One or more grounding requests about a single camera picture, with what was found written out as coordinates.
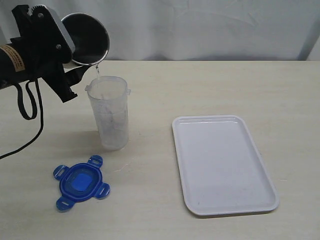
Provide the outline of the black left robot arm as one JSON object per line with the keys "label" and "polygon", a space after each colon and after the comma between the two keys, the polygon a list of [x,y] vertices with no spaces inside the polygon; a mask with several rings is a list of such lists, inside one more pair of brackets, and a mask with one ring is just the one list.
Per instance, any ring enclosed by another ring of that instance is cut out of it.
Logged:
{"label": "black left robot arm", "polygon": [[0,47],[0,87],[42,78],[62,102],[77,97],[71,89],[88,70],[79,66],[65,71],[75,44],[57,13],[45,6],[17,5],[12,14],[20,36]]}

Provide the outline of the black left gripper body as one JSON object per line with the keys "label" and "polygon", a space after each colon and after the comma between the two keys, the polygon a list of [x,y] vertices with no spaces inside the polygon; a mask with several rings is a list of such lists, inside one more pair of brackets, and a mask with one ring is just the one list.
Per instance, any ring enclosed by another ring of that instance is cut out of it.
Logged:
{"label": "black left gripper body", "polygon": [[11,12],[20,34],[11,43],[22,54],[25,70],[12,73],[10,81],[20,83],[57,74],[59,81],[68,83],[63,64],[71,61],[74,42],[58,14],[42,4],[17,5]]}

